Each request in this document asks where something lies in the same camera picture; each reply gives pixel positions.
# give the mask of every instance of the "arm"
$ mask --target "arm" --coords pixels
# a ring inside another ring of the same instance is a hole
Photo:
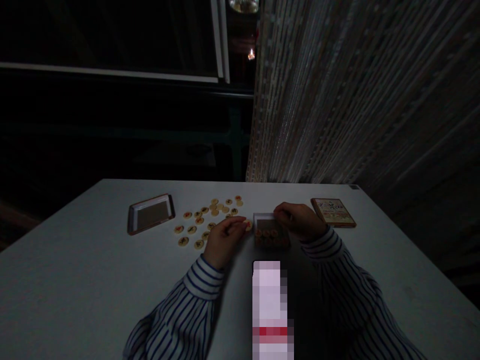
[[[306,205],[285,203],[277,220],[297,234],[318,273],[320,300],[331,323],[351,331],[353,359],[425,359],[390,313],[373,277],[359,267],[342,239]]]
[[[168,296],[133,328],[124,359],[205,359],[214,300],[220,295],[222,269],[244,237],[244,217],[230,217],[215,226],[207,246]]]

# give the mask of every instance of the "finger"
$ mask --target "finger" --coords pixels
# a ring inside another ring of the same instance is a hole
[[[245,216],[232,216],[221,221],[217,226],[222,230],[228,229],[232,224],[243,223],[245,221]]]
[[[276,210],[276,212],[273,213],[273,216],[281,225],[287,228],[292,226],[291,214],[289,212],[285,212],[284,210]]]
[[[228,236],[227,238],[232,241],[240,240],[244,234],[245,230],[247,229],[247,224],[245,222],[235,223],[228,229]]]
[[[280,205],[278,205],[275,210],[273,210],[273,212],[279,212],[279,211],[286,211],[288,213],[294,213],[295,212],[295,208],[298,206],[298,204],[292,204],[292,203],[289,203],[289,202],[282,202]]]

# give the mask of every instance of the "shirt cuff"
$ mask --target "shirt cuff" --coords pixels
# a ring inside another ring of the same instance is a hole
[[[314,262],[331,260],[344,249],[342,239],[329,225],[328,230],[321,238],[312,242],[300,242],[303,252]]]
[[[224,273],[218,271],[200,255],[183,277],[183,283],[188,291],[204,300],[215,300],[220,295],[220,286]]]

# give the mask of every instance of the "striped sleeve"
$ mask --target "striped sleeve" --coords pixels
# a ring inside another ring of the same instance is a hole
[[[124,359],[205,359],[224,274],[201,255],[168,296],[140,320]]]
[[[425,359],[397,325],[377,282],[355,263],[333,228],[301,246],[317,270],[325,315],[353,334],[348,358]]]

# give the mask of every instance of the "curtain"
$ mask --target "curtain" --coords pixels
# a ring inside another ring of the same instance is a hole
[[[358,184],[437,263],[478,238],[479,7],[263,1],[247,181]]]

